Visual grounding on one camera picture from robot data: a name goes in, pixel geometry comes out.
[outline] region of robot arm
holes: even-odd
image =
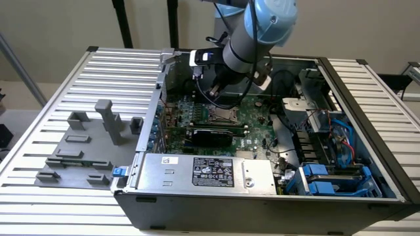
[[[245,1],[214,1],[239,3]],[[297,18],[294,0],[250,0],[254,8],[246,5],[242,18],[231,32],[230,38],[222,48],[198,49],[190,52],[189,65],[198,67],[211,65],[215,77],[206,93],[206,99],[215,98],[227,85],[237,84],[245,77],[251,78],[249,72],[257,61],[262,59],[274,46],[282,46],[293,30]],[[202,78],[199,69],[194,69],[194,77]]]
[[[238,8],[245,8],[247,5],[247,0],[201,0],[209,1],[221,5],[227,5]]]

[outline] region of metal bar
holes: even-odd
[[[38,104],[41,106],[45,106],[46,104],[46,99],[43,97],[43,94],[37,86],[37,84],[33,82],[29,74],[25,71],[25,68],[22,67],[22,65],[19,64],[19,61],[5,41],[5,38],[2,37],[2,34],[0,33],[0,50],[2,51],[2,54],[7,60],[7,62],[10,63],[21,81],[25,83],[34,99],[37,100]]]
[[[125,13],[123,0],[111,0],[111,5],[113,5],[113,8],[114,8],[115,14],[117,14],[123,47],[125,48],[133,48],[131,47],[131,40],[130,40],[126,13]]]
[[[166,0],[170,47],[178,48],[177,0]]]

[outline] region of motherboard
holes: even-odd
[[[265,159],[274,139],[266,100],[243,98],[230,110],[182,96],[166,104],[166,153]]]

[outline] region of white wall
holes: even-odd
[[[381,73],[420,61],[418,0],[297,0],[291,37],[277,54],[365,59]],[[169,46],[165,0],[125,0],[133,45]],[[110,0],[0,0],[0,30],[38,82],[61,82],[87,45],[121,47]],[[213,7],[178,0],[179,47],[207,47]],[[0,55],[0,80],[18,80]]]

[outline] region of blue latch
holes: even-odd
[[[126,168],[114,168],[111,171],[113,177],[123,177],[126,172]]]
[[[306,164],[302,167],[302,172],[305,176],[310,176],[310,175],[322,175],[326,176],[327,175],[327,171],[323,165],[319,164]]]
[[[307,186],[313,195],[333,195],[335,193],[333,185],[329,182],[314,181]]]

